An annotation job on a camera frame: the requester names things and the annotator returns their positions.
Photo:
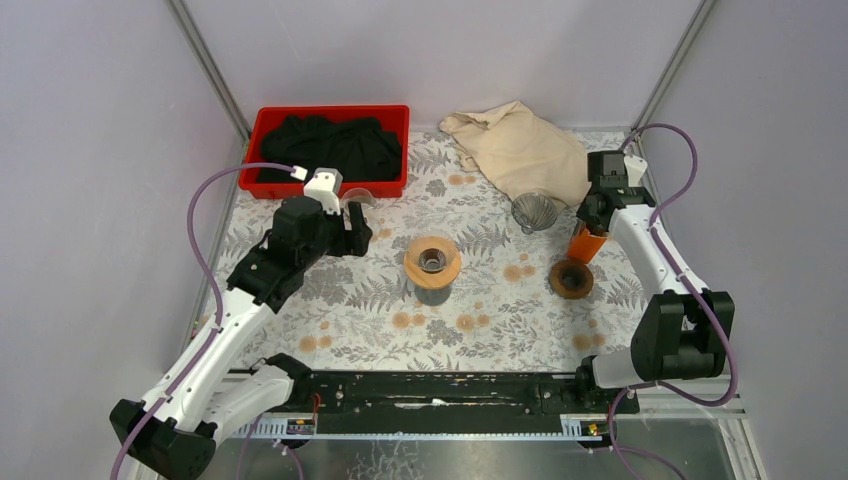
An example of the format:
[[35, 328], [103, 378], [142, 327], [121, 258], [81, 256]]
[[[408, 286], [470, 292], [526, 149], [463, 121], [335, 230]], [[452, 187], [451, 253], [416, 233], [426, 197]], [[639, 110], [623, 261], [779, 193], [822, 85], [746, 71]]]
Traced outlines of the orange coffee filter box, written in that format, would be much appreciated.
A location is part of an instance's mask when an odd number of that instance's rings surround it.
[[579, 220], [572, 233], [566, 257], [589, 264], [608, 238], [609, 233], [604, 229], [592, 227]]

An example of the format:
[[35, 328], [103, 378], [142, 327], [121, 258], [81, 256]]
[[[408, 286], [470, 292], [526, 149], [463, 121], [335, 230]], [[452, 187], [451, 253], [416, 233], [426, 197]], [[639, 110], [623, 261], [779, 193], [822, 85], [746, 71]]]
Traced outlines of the light wooden ring holder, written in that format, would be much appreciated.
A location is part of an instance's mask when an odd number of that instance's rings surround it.
[[[444, 267], [428, 272], [420, 263], [421, 255], [427, 250], [437, 250], [445, 257]], [[403, 266], [408, 278], [425, 290], [439, 290], [450, 286], [458, 277], [462, 265], [456, 243], [444, 236], [425, 235], [410, 241], [404, 254]]]

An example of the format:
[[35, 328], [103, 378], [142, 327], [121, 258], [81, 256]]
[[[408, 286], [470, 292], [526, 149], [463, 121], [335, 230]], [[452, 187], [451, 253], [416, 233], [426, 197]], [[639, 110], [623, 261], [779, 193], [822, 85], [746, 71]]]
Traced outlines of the clear glass dripper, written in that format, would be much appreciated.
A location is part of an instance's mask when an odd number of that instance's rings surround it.
[[408, 254], [413, 264], [428, 274], [446, 270], [455, 260], [458, 249], [452, 239], [440, 235], [425, 235], [410, 243]]

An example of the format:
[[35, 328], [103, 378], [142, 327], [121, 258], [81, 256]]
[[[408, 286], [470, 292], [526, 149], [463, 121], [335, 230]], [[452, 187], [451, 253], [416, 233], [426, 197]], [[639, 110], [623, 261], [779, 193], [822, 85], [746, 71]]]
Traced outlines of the glass coffee carafe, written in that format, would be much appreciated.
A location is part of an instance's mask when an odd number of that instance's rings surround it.
[[439, 306], [445, 303], [452, 292], [452, 284], [448, 283], [439, 288], [427, 288], [414, 284], [414, 294], [418, 301], [427, 306]]

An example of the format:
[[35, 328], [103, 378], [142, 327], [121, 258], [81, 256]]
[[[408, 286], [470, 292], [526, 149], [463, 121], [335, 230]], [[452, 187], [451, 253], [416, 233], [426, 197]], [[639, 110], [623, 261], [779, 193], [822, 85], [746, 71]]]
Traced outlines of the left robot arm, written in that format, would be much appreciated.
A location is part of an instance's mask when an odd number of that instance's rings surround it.
[[213, 292], [214, 319], [141, 400], [120, 400], [110, 422], [121, 442], [110, 476], [130, 456], [166, 479], [196, 479], [220, 443], [273, 406], [296, 411], [309, 401], [307, 380], [263, 367], [220, 397], [214, 391], [244, 345], [304, 284], [325, 256], [362, 257], [373, 231], [362, 205], [328, 213], [307, 196], [285, 199], [272, 226]]

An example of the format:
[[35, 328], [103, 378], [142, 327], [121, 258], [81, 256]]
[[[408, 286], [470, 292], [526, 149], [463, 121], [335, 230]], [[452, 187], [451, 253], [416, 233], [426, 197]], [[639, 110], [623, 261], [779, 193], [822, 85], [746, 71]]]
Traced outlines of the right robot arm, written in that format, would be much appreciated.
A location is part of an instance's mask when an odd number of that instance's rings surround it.
[[617, 241], [648, 303], [629, 347], [585, 361], [591, 374], [575, 382], [575, 402], [597, 412], [612, 400], [613, 388], [718, 376], [735, 314], [730, 295], [712, 290], [688, 267], [655, 214], [655, 200], [630, 185], [623, 152], [591, 152], [587, 160], [590, 189], [577, 217]]

